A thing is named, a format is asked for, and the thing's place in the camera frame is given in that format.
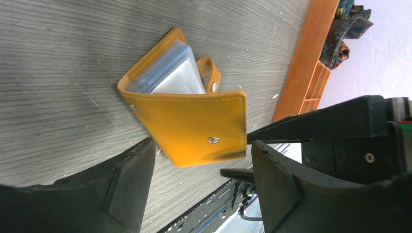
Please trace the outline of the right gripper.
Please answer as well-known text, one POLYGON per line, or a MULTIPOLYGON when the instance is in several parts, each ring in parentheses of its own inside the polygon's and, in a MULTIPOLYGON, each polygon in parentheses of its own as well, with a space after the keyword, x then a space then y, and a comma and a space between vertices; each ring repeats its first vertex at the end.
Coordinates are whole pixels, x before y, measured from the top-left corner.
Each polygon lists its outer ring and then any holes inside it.
POLYGON ((407 172, 401 122, 411 118, 407 97, 362 96, 271 123, 248 133, 247 143, 303 142, 304 165, 370 184, 407 172))

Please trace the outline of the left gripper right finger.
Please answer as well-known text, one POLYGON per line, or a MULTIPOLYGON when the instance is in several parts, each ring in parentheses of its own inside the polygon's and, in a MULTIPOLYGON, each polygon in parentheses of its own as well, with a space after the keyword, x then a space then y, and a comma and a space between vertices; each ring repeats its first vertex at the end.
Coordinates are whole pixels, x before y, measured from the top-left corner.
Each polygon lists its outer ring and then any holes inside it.
POLYGON ((371 184, 341 180, 252 144, 252 162, 267 233, 409 233, 412 176, 371 184))

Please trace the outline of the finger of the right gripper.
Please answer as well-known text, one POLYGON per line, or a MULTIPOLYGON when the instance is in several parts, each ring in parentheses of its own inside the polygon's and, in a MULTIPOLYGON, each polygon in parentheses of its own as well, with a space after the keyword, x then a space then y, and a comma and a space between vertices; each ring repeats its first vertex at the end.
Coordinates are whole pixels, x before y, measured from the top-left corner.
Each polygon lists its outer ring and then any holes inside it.
POLYGON ((252 168, 224 168, 220 175, 241 182, 255 184, 254 170, 252 168))

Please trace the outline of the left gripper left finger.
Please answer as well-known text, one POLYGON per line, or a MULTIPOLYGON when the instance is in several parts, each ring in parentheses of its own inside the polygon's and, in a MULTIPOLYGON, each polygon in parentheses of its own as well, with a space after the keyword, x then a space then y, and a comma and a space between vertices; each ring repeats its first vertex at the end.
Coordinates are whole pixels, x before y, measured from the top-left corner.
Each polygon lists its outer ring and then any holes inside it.
POLYGON ((0 187, 3 233, 138 233, 155 166, 148 137, 51 185, 0 187))

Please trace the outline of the orange leather card holder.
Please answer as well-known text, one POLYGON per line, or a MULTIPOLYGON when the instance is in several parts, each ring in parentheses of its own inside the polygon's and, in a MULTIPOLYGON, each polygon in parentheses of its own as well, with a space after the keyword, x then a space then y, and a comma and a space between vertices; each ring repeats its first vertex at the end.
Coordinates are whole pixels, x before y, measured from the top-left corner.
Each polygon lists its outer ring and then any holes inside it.
POLYGON ((178 167, 199 166, 246 156, 246 94, 219 92, 221 73, 214 61, 195 63, 204 94, 140 94, 128 90, 175 41, 185 42, 183 31, 173 28, 119 80, 117 89, 148 132, 178 167))

